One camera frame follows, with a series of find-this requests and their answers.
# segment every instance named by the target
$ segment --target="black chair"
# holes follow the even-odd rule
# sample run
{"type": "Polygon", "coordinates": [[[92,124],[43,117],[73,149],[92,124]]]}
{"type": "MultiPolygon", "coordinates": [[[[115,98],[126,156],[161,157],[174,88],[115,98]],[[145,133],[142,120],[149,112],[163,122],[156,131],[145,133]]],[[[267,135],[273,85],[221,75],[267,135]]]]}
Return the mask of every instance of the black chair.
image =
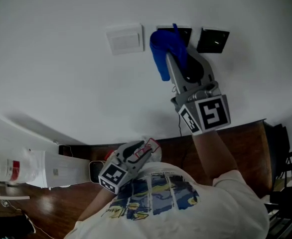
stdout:
{"type": "Polygon", "coordinates": [[[292,229],[292,186],[287,187],[287,172],[292,172],[292,152],[290,151],[287,130],[281,125],[276,126],[281,136],[278,144],[280,157],[277,157],[276,178],[285,176],[285,186],[281,191],[270,193],[270,203],[266,204],[268,212],[277,210],[270,218],[270,229],[267,238],[278,239],[287,231],[292,229]]]}

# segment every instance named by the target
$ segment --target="white light switch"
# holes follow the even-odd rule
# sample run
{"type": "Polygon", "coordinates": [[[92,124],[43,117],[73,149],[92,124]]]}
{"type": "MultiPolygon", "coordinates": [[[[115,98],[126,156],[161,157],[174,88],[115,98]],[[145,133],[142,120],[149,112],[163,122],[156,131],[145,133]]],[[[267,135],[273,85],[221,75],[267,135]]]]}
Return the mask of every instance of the white light switch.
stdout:
{"type": "Polygon", "coordinates": [[[140,46],[138,33],[112,37],[114,50],[137,48],[140,46]]]}
{"type": "Polygon", "coordinates": [[[144,51],[140,24],[108,28],[106,36],[113,55],[144,51]]]}

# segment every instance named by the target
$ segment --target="black cable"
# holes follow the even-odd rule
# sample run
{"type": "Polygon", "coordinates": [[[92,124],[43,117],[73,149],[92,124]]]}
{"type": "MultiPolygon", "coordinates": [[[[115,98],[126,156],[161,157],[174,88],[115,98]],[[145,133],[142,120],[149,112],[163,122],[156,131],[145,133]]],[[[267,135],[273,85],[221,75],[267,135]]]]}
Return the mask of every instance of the black cable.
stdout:
{"type": "Polygon", "coordinates": [[[181,127],[180,127],[180,115],[179,115],[179,114],[178,114],[178,118],[179,118],[179,122],[178,122],[179,133],[180,133],[180,137],[182,137],[182,134],[181,134],[181,127]]]}

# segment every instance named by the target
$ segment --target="black light switch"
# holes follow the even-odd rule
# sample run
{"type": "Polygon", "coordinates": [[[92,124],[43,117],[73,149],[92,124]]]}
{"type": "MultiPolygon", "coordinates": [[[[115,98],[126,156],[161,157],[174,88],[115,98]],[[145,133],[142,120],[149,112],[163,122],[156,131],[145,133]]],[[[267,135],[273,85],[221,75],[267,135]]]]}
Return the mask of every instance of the black light switch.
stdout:
{"type": "Polygon", "coordinates": [[[221,53],[225,47],[229,32],[202,28],[197,45],[199,53],[221,53]]]}
{"type": "MultiPolygon", "coordinates": [[[[175,33],[175,29],[173,27],[159,27],[158,30],[166,30],[175,33]]],[[[179,27],[178,32],[180,38],[184,41],[185,46],[187,47],[191,36],[191,28],[179,27]]]]}

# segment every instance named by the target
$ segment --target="red tag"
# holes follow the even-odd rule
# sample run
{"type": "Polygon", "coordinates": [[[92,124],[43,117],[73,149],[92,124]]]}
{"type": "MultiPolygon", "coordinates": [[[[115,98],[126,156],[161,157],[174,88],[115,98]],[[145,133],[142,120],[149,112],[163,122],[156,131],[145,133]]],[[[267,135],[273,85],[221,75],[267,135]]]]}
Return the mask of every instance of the red tag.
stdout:
{"type": "Polygon", "coordinates": [[[10,181],[15,181],[18,178],[19,173],[20,173],[20,162],[13,161],[13,170],[12,170],[12,176],[11,176],[10,181]]]}

